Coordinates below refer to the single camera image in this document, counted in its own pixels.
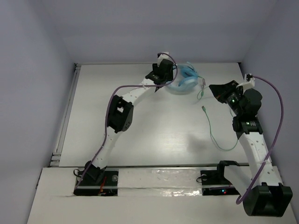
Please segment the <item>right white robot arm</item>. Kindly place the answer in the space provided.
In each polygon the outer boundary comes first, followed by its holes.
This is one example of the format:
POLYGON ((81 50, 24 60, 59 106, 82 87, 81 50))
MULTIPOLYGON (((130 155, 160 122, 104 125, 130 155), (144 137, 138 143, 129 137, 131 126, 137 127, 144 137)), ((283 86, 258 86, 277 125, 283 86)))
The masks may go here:
POLYGON ((240 194, 236 204, 242 204, 248 216, 282 217, 292 199, 292 189, 284 186, 276 175, 263 129, 257 118, 262 95, 235 80, 226 84, 211 84, 209 88, 218 102, 234 112, 233 130, 248 159, 251 177, 244 174, 236 161, 220 161, 216 179, 230 182, 240 194))

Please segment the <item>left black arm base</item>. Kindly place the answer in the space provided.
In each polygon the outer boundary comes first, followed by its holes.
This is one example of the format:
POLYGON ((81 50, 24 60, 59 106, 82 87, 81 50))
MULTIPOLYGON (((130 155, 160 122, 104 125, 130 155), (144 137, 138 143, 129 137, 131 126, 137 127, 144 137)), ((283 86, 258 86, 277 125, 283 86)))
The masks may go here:
POLYGON ((99 183, 87 175, 74 190, 76 196, 118 196, 119 170, 106 170, 99 183))

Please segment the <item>light blue headphones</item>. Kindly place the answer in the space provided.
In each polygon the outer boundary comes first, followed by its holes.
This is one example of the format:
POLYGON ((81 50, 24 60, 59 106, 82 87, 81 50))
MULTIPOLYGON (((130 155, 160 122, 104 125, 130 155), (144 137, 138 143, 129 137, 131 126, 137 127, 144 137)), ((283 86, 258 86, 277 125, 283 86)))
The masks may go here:
POLYGON ((166 87, 171 91, 188 92, 198 85, 198 73, 190 62, 178 65, 180 75, 183 77, 178 85, 169 84, 166 87))

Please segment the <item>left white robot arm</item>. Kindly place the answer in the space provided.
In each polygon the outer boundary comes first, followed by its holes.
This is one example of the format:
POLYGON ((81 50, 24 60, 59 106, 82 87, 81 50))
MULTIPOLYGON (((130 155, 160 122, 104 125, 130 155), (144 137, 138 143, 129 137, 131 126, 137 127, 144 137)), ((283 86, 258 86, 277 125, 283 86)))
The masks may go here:
POLYGON ((152 64, 152 71, 140 84, 122 85, 114 90, 106 110, 103 142, 94 157, 86 163, 75 188, 85 180, 93 184, 103 181, 116 141, 132 125, 135 106, 160 88, 170 85, 177 77, 177 74, 173 74, 177 69, 175 62, 162 59, 160 63, 152 64))

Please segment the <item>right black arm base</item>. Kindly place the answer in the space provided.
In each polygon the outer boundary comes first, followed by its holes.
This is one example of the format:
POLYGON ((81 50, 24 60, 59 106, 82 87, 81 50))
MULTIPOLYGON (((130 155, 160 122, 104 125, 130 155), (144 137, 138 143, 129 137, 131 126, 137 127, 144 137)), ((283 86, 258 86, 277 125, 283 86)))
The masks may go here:
POLYGON ((203 196, 239 195, 228 180, 219 177, 217 170, 202 170, 196 182, 201 184, 203 196))

